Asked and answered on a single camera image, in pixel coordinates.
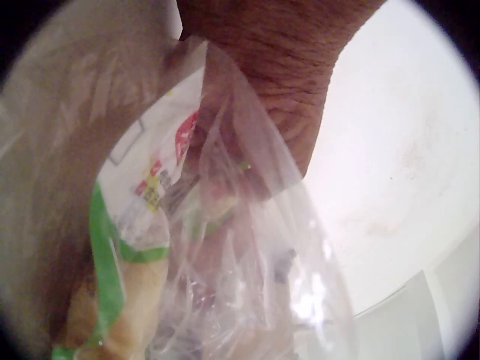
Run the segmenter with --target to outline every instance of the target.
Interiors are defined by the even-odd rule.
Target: clear plastic bag
[[[163,201],[168,282],[147,358],[349,359],[346,292],[296,164],[235,64],[206,53],[204,143]]]
[[[5,237],[30,253],[9,252],[3,265],[5,274],[27,269],[8,284],[11,299],[25,299],[14,319],[38,299],[24,333],[37,324],[45,341],[41,330],[68,296],[50,340],[55,359],[354,356],[346,291],[295,162],[224,53],[195,38],[158,46],[140,33],[37,50],[5,92],[19,135],[2,155],[9,184],[26,179],[9,203],[26,204],[17,213],[28,221]],[[31,124],[32,114],[41,121]],[[107,154],[90,202],[95,272],[74,284],[86,217],[73,214],[86,213]],[[12,171],[15,161],[32,173]]]

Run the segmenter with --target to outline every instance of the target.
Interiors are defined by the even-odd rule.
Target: hand
[[[230,55],[304,176],[340,51],[384,0],[178,0],[182,38]]]

